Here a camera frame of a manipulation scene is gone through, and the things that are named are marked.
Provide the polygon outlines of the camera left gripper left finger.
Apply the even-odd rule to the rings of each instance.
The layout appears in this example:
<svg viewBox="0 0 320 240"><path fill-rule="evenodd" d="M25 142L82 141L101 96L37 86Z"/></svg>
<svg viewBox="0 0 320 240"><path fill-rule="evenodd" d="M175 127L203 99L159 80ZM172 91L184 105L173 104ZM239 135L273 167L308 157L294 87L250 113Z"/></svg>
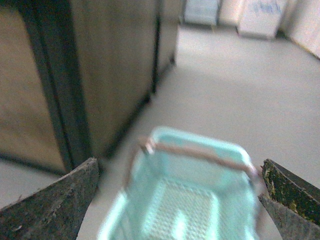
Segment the camera left gripper left finger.
<svg viewBox="0 0 320 240"><path fill-rule="evenodd" d="M89 158L70 173L0 210L2 240L75 240L98 185Z"/></svg>

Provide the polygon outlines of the camera left gripper right finger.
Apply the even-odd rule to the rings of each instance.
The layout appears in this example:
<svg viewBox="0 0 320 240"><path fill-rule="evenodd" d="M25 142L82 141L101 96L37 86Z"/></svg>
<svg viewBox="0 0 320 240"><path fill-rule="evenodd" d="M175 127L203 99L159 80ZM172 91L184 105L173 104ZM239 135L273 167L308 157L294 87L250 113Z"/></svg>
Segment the camera left gripper right finger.
<svg viewBox="0 0 320 240"><path fill-rule="evenodd" d="M320 238L320 189L271 159L262 166L267 194L258 196L283 240Z"/></svg>

